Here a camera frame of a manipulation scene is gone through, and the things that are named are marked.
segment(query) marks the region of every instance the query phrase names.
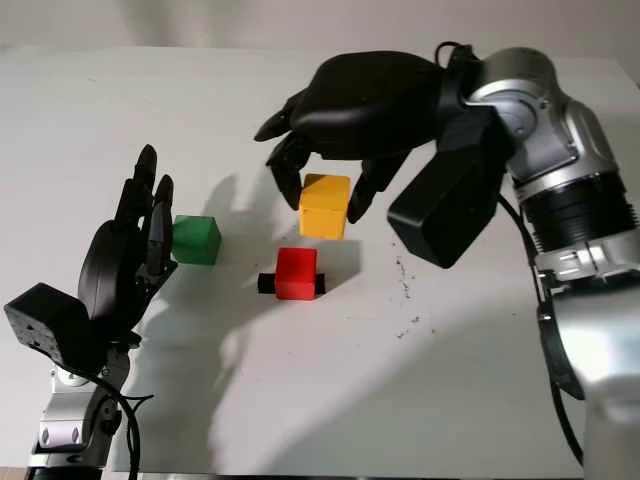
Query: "cube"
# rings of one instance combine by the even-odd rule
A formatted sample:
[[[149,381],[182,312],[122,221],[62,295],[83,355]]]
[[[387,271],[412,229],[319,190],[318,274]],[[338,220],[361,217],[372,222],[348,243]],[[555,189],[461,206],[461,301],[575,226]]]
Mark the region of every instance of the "cube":
[[[215,265],[221,241],[213,217],[176,216],[172,252],[178,263]]]
[[[300,195],[300,235],[340,240],[349,204],[349,177],[309,173]]]
[[[278,250],[276,297],[281,300],[313,300],[316,296],[316,259],[314,248]]]

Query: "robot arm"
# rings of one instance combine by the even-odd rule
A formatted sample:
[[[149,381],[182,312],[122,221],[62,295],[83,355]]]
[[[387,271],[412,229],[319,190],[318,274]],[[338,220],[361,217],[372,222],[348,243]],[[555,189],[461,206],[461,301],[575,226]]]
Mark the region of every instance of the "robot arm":
[[[597,118],[560,89],[551,61],[526,48],[481,61],[457,44],[446,68],[397,52],[340,55],[256,139],[289,130],[268,166],[294,209],[310,152],[364,159],[351,222],[412,148],[435,139],[436,155],[388,220],[408,250],[443,268],[488,224],[510,174],[538,245],[532,252],[522,227],[545,293],[539,325],[552,389],[586,400],[585,478],[636,478],[640,232]]]
[[[120,388],[129,373],[128,351],[140,342],[132,329],[177,266],[170,259],[173,182],[165,175],[154,195],[155,171],[156,153],[147,145],[114,219],[93,238],[78,298],[40,283],[5,306],[20,343],[55,363],[28,479],[99,479],[122,412],[129,476],[137,478],[140,437],[128,400],[148,397],[125,397]]]

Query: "red cube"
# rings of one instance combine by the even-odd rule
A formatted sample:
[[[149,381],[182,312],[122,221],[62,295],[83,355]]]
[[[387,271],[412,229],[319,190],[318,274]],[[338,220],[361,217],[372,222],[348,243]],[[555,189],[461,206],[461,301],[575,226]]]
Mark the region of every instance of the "red cube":
[[[278,250],[276,297],[281,300],[313,300],[316,296],[316,259],[314,248]]]

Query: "green cube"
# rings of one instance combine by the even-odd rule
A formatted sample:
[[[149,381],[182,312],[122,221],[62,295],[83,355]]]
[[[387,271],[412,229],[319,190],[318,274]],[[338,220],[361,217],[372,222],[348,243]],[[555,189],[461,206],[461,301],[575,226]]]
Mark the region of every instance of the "green cube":
[[[178,263],[215,265],[221,241],[213,217],[176,216],[172,252]]]

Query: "black cable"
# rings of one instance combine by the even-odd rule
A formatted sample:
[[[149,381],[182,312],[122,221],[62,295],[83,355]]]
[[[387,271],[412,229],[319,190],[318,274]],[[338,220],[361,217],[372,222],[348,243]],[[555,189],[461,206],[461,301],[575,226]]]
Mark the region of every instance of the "black cable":
[[[562,401],[562,392],[551,379],[549,379],[549,386],[551,388],[551,399],[553,400],[553,406],[556,409],[556,414],[558,415],[558,421],[560,422],[562,433],[564,433],[564,438],[569,444],[571,453],[573,453],[573,456],[576,457],[576,460],[578,461],[580,466],[582,466],[584,458],[582,447],[580,446],[580,442],[578,442],[576,434],[571,427],[571,421],[569,420],[569,416],[567,415],[567,410],[564,408],[564,402]]]
[[[433,53],[433,58],[436,61],[436,65],[438,65],[439,67],[442,66],[442,64],[440,63],[440,50],[442,50],[445,47],[459,47],[460,44],[458,42],[452,42],[450,40],[446,41],[446,42],[441,42],[437,47],[435,52]]]
[[[522,236],[522,242],[524,243],[525,253],[527,254],[527,263],[529,264],[529,269],[531,270],[531,278],[533,280],[533,288],[536,292],[536,299],[538,300],[538,305],[542,303],[542,294],[540,292],[540,285],[538,283],[538,273],[536,272],[536,264],[535,258],[537,254],[536,244],[534,243],[527,227],[522,221],[522,216],[515,211],[515,209],[511,206],[511,204],[507,201],[506,198],[502,196],[502,194],[498,195],[498,203],[502,205],[502,208],[509,214],[513,222],[518,227],[520,231],[520,235]]]
[[[129,396],[125,396],[124,398],[127,400],[138,400],[138,402],[133,406],[132,410],[133,413],[135,414],[138,411],[138,408],[140,408],[140,406],[146,402],[147,400],[150,400],[154,397],[154,395],[145,395],[144,397],[129,397]],[[129,428],[129,425],[127,425],[127,449],[129,450],[129,452],[131,452],[131,450],[133,450],[133,444],[132,444],[132,438],[131,438],[131,429]]]
[[[515,211],[515,209],[511,206],[511,204],[507,201],[506,198],[502,196],[502,194],[498,195],[498,203],[502,205],[502,208],[509,214],[512,218],[518,230],[520,230],[520,235],[522,236],[522,241],[524,243],[524,248],[527,254],[527,261],[529,263],[529,268],[531,269],[531,275],[533,277],[533,286],[536,291],[536,298],[538,299],[538,306],[542,304],[542,294],[540,293],[540,285],[538,283],[538,274],[535,266],[535,256],[537,254],[536,245],[531,238],[531,234],[527,230],[527,227],[522,220],[522,211],[520,214]],[[543,289],[545,298],[548,298],[548,290]],[[571,453],[576,458],[580,466],[582,466],[583,462],[583,452],[582,447],[580,446],[580,442],[576,438],[576,434],[573,431],[573,427],[571,426],[571,421],[569,420],[569,416],[567,415],[567,410],[564,406],[564,402],[562,401],[562,393],[558,385],[556,385],[551,376],[549,375],[549,385],[551,389],[551,400],[553,401],[553,407],[556,411],[556,416],[558,417],[558,422],[560,423],[560,428],[562,429],[562,433],[564,434],[564,438],[571,449]]]
[[[62,367],[66,371],[78,375],[79,377],[86,378],[90,382],[95,383],[97,386],[103,388],[109,398],[115,400],[122,408],[122,411],[127,417],[127,447],[129,449],[129,476],[128,480],[137,480],[138,472],[140,471],[140,427],[138,426],[138,420],[136,419],[135,411],[129,405],[127,398],[122,395],[117,388],[111,385],[109,382],[96,375],[89,375],[79,370],[74,370],[66,367]]]

